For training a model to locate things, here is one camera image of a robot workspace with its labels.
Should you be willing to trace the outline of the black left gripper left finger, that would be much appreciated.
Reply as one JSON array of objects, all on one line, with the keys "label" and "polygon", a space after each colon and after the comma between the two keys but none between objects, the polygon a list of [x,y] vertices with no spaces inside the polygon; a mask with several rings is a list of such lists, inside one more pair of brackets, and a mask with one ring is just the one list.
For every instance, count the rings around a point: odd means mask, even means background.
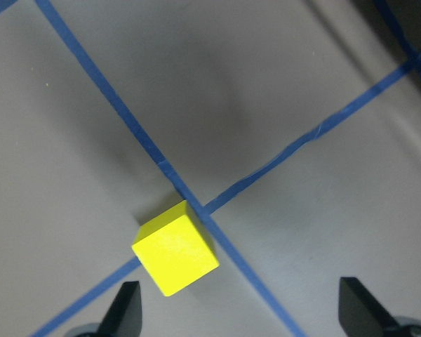
[{"label": "black left gripper left finger", "polygon": [[140,283],[124,282],[101,321],[97,336],[139,336],[142,331]]}]

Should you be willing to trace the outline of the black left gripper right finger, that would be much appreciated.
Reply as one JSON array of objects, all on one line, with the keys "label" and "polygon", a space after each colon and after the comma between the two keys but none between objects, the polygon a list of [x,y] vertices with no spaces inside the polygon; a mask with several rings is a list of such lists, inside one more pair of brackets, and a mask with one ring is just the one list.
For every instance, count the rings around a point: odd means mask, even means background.
[{"label": "black left gripper right finger", "polygon": [[346,336],[403,336],[403,327],[356,277],[339,281],[338,320]]}]

